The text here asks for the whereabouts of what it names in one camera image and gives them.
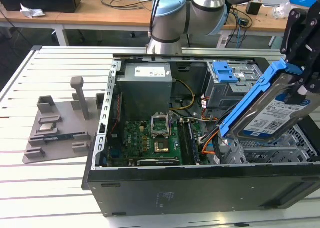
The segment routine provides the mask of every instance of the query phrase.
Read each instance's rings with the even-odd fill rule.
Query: table leg
[[[63,28],[62,25],[59,25],[56,27],[55,33],[56,33],[56,36],[58,37],[60,46],[69,46],[66,30]]]
[[[217,48],[224,49],[226,47],[229,35],[231,34],[229,30],[220,30],[220,37],[218,40]]]
[[[270,42],[269,42],[269,47],[272,46],[272,44],[274,44],[274,41],[275,41],[275,36],[272,36],[272,38],[270,39]]]
[[[10,29],[8,27],[0,27],[0,32],[8,39],[12,38]]]

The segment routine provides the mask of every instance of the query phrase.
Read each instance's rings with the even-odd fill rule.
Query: power supply label
[[[138,66],[134,69],[136,77],[165,77],[166,69],[164,67]]]
[[[310,103],[310,100],[305,99],[300,104],[285,104],[285,97],[286,94],[276,96],[276,98],[244,128],[244,134],[270,136],[290,120],[293,112],[305,108]]]

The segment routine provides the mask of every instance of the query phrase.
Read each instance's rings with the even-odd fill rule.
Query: ram slot
[[[184,165],[196,164],[193,154],[192,140],[188,123],[178,121],[178,135],[181,148],[182,163]]]

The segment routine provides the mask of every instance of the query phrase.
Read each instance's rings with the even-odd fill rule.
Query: motherboard
[[[112,166],[196,164],[201,136],[198,121],[126,121],[122,145],[112,146],[107,159]]]

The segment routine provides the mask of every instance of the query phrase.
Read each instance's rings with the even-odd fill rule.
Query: yellow wire
[[[191,89],[184,81],[182,81],[182,80],[180,80],[180,79],[176,79],[176,80],[179,81],[179,82],[181,82],[181,83],[183,83],[183,84],[190,90],[190,92],[192,93],[192,100],[191,100],[191,103],[189,103],[187,106],[177,107],[177,108],[170,108],[170,109],[171,109],[171,110],[187,109],[187,108],[191,107],[191,106],[194,104],[194,102],[195,102],[195,94],[194,94],[194,92],[192,91],[192,89]]]

